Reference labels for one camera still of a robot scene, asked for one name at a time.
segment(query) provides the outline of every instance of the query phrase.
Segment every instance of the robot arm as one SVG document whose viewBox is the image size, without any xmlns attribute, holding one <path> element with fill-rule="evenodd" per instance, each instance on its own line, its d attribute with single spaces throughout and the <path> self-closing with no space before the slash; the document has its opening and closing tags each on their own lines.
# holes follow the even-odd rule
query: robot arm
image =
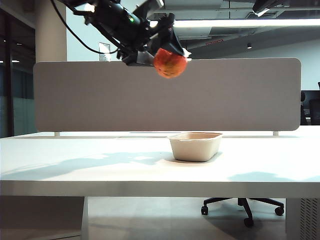
<svg viewBox="0 0 320 240">
<path fill-rule="evenodd" d="M 133 12 L 120 0 L 59 0 L 73 14 L 84 16 L 85 24 L 92 24 L 117 48 L 117 58 L 128 66 L 152 66 L 153 56 L 159 48 L 177 55 L 184 55 L 173 30 L 174 14 L 162 17 L 155 27 L 147 19 L 163 6 L 162 0 L 147 0 Z M 79 11 L 82 4 L 94 6 L 92 11 Z"/>
</svg>

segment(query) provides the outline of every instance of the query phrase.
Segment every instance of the gray partition panel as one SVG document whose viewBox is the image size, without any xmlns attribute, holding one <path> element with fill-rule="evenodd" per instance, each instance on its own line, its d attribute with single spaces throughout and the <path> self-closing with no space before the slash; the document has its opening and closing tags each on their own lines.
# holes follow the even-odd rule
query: gray partition panel
<svg viewBox="0 0 320 240">
<path fill-rule="evenodd" d="M 40 62 L 39 131 L 290 131 L 300 124 L 295 58 L 193 60 L 174 79 L 122 62 Z"/>
</svg>

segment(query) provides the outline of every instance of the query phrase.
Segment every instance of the glass wall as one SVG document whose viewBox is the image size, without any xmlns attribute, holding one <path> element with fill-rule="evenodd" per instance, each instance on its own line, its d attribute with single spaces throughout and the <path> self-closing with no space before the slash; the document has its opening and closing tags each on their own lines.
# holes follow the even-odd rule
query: glass wall
<svg viewBox="0 0 320 240">
<path fill-rule="evenodd" d="M 16 21 L 11 23 L 11 30 L 14 135 L 35 133 L 35 31 Z"/>
<path fill-rule="evenodd" d="M 0 138 L 8 136 L 8 95 L 5 81 L 5 18 L 0 14 Z"/>
<path fill-rule="evenodd" d="M 0 11 L 1 138 L 36 132 L 35 46 L 35 30 Z"/>
</svg>

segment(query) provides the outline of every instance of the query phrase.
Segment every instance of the black chair back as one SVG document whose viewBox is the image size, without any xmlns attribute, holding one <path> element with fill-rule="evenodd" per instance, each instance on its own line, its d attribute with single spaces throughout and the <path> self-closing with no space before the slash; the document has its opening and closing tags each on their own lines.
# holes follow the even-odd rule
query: black chair back
<svg viewBox="0 0 320 240">
<path fill-rule="evenodd" d="M 305 111 L 304 111 L 304 100 L 306 99 L 306 95 L 303 91 L 301 91 L 301 105 L 300 105 L 300 125 L 308 125 Z"/>
<path fill-rule="evenodd" d="M 320 125 L 320 99 L 309 101 L 311 125 Z"/>
</svg>

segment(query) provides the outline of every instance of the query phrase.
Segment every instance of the table leg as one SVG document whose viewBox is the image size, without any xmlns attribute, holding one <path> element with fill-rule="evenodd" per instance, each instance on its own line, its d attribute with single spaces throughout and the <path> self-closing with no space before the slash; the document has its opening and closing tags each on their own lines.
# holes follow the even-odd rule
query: table leg
<svg viewBox="0 0 320 240">
<path fill-rule="evenodd" d="M 83 200 L 83 213 L 81 224 L 81 240 L 89 240 L 88 197 Z"/>
</svg>

